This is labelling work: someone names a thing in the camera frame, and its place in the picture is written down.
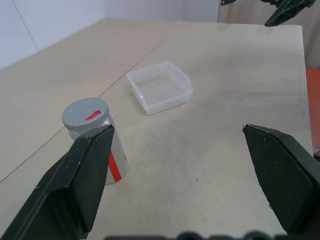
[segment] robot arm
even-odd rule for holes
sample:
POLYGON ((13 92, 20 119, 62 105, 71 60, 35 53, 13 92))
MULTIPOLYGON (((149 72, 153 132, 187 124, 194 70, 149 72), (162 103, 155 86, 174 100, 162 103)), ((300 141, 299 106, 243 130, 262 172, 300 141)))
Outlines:
MULTIPOLYGON (((221 0, 221 6, 234 3, 236 0, 221 0)), ((316 0, 261 0, 275 5, 277 10, 264 24, 266 27, 278 26, 300 13, 305 7, 310 8, 316 0)))

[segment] table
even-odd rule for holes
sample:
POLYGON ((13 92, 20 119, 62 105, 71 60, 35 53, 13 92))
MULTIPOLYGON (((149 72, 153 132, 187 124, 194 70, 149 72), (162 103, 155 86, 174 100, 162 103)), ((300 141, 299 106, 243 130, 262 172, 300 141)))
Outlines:
POLYGON ((0 71, 0 181, 64 127, 68 105, 99 97, 180 24, 105 19, 0 71))
MULTIPOLYGON (((101 95, 129 172, 105 187, 88 239, 284 233, 257 181, 242 126, 278 129, 312 153, 302 28, 184 22, 133 70, 162 61, 191 78, 190 102, 148 116, 125 76, 101 95)), ((0 233, 71 145, 63 128, 0 183, 0 233)))

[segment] clear plastic container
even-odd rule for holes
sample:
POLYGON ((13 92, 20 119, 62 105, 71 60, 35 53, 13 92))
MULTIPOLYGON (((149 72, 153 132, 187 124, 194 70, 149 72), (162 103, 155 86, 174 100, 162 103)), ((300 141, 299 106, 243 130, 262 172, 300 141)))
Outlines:
POLYGON ((168 61, 128 72, 126 76, 148 115, 186 103, 193 93, 190 78, 168 61))

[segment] red label mark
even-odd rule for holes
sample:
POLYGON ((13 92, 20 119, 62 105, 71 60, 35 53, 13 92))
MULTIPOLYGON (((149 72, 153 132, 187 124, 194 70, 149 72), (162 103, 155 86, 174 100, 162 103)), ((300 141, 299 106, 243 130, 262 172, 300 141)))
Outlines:
POLYGON ((98 116, 99 114, 101 114, 100 110, 95 111, 92 115, 88 116, 85 120, 91 120, 94 117, 98 116))
POLYGON ((118 182, 119 180, 121 180, 121 174, 112 152, 110 152, 110 157, 109 157, 109 168, 112 173, 114 181, 118 182))

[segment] cylindrical bottle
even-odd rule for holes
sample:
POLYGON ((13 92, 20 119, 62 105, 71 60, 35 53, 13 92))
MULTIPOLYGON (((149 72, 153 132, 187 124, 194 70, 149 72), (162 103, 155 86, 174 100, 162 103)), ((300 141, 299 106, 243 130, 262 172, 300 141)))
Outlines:
POLYGON ((105 184, 113 184, 123 178, 128 171, 128 163, 108 104, 104 100, 91 97, 72 103, 64 110, 62 122, 74 141, 88 130, 112 124, 114 135, 105 184))

